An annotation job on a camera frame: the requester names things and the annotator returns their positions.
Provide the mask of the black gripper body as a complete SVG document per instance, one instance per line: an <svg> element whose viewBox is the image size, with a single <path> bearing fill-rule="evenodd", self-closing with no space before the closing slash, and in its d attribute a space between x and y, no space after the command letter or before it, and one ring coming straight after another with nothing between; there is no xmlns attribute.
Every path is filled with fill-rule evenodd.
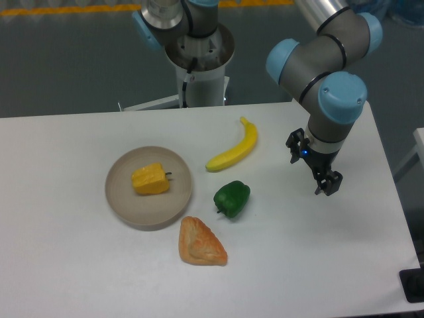
<svg viewBox="0 0 424 318"><path fill-rule="evenodd" d="M323 173L331 169L331 164L341 149L341 142L323 142L318 138L307 135L299 145L300 158L313 171Z"/></svg>

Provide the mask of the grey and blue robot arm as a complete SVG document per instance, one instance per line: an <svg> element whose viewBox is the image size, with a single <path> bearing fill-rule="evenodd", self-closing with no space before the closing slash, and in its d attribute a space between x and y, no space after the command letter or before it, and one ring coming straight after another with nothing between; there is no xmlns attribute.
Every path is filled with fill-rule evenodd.
<svg viewBox="0 0 424 318"><path fill-rule="evenodd" d="M217 1L143 1L132 14L151 49L164 49L176 70L180 107L224 103L225 68L235 51L229 30L218 21ZM367 88L346 67L382 41L382 26L370 13L355 13L345 1L296 3L316 37L307 44L285 39L271 49L266 71L308 113L307 126L286 146L292 162L304 160L317 192L338 191L342 175L331 167L367 100Z"/></svg>

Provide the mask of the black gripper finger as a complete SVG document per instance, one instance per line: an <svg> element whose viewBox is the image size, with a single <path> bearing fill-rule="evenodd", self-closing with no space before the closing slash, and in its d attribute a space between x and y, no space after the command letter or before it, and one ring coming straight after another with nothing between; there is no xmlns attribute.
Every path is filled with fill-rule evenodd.
<svg viewBox="0 0 424 318"><path fill-rule="evenodd" d="M318 172L316 175L317 189L315 195L324 193L330 196L337 192L340 188L343 175L338 171L327 170L325 172Z"/></svg>
<svg viewBox="0 0 424 318"><path fill-rule="evenodd" d="M286 141L286 146L290 150L291 164L294 164L299 159L303 159L305 161L310 159L309 143L310 139L305 135L305 131L302 128L293 131L289 135Z"/></svg>

